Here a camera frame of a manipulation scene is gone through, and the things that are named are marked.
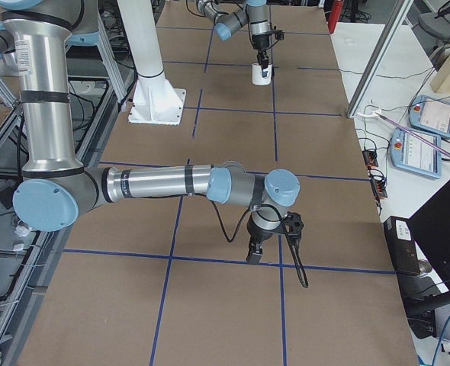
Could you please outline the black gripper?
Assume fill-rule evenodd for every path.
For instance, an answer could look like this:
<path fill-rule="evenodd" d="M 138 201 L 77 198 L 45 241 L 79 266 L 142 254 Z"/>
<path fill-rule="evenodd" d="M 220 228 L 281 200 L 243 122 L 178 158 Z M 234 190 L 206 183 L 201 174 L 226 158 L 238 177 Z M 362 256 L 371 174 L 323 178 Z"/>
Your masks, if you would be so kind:
<path fill-rule="evenodd" d="M 262 259 L 262 243 L 277 234 L 278 221 L 264 219 L 258 211 L 252 212 L 248 222 L 249 251 L 246 256 L 247 263 L 260 263 Z"/>
<path fill-rule="evenodd" d="M 252 48 L 257 53 L 257 63 L 262 70 L 266 70 L 269 66 L 269 57 L 266 51 L 270 47 L 270 35 L 265 34 L 253 34 L 252 35 Z"/>

